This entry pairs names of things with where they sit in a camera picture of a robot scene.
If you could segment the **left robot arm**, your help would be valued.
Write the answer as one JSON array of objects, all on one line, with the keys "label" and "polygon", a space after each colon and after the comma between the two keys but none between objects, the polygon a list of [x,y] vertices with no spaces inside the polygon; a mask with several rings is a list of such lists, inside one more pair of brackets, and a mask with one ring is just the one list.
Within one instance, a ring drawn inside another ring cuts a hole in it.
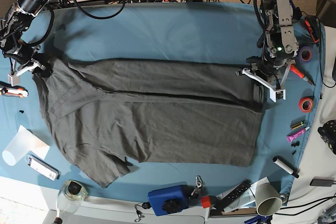
[{"label": "left robot arm", "polygon": [[299,50],[293,29],[294,7],[291,0],[253,0],[253,6],[262,28],[257,41],[262,52],[260,57],[246,60],[250,67],[244,69],[243,74],[260,83],[274,77],[278,85],[276,71],[293,60]]}]

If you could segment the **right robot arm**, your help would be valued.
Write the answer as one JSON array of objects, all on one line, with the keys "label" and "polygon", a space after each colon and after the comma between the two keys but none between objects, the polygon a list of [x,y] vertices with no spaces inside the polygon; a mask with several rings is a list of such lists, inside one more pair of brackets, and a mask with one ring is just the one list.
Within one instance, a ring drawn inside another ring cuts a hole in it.
[{"label": "right robot arm", "polygon": [[[49,3],[52,0],[15,0],[5,17],[1,20],[1,52],[4,58],[10,60],[10,75],[18,76],[15,63],[20,64],[22,71],[30,71],[44,78],[51,75],[51,66],[43,54],[38,53],[40,45],[49,36],[55,14]],[[50,21],[45,34],[35,42],[25,42],[21,39],[37,15],[47,9]]]}]

